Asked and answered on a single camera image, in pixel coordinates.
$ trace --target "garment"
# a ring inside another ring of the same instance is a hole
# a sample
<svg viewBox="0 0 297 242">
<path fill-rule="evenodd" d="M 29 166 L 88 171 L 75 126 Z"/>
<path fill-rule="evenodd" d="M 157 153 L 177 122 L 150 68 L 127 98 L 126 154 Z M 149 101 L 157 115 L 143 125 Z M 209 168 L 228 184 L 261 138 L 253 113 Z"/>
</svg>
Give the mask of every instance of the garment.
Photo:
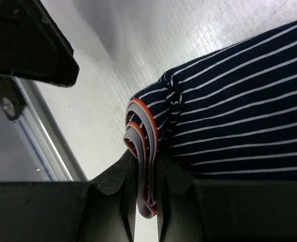
<svg viewBox="0 0 297 242">
<path fill-rule="evenodd" d="M 159 149 L 202 178 L 297 180 L 297 21 L 168 70 L 125 123 L 147 218 Z"/>
</svg>

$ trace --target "striped shirt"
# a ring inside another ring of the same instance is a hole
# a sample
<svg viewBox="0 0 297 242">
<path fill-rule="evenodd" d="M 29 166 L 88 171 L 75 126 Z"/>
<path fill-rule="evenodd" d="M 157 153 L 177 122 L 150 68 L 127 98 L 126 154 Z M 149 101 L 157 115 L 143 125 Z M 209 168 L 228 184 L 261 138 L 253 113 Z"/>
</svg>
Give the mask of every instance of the striped shirt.
<svg viewBox="0 0 297 242">
<path fill-rule="evenodd" d="M 147 218 L 160 149 L 200 178 L 297 180 L 297 21 L 168 70 L 125 123 Z"/>
</svg>

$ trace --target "gray floor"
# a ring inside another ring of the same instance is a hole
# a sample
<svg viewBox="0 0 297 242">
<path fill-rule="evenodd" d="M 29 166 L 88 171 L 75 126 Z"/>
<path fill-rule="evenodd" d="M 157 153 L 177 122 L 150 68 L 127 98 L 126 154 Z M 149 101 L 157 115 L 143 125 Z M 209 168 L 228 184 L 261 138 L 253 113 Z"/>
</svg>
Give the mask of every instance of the gray floor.
<svg viewBox="0 0 297 242">
<path fill-rule="evenodd" d="M 89 179 L 124 152 L 131 95 L 167 69 L 297 20 L 297 0 L 42 0 L 75 49 L 70 89 L 38 84 Z M 158 241 L 137 217 L 135 241 Z"/>
</svg>

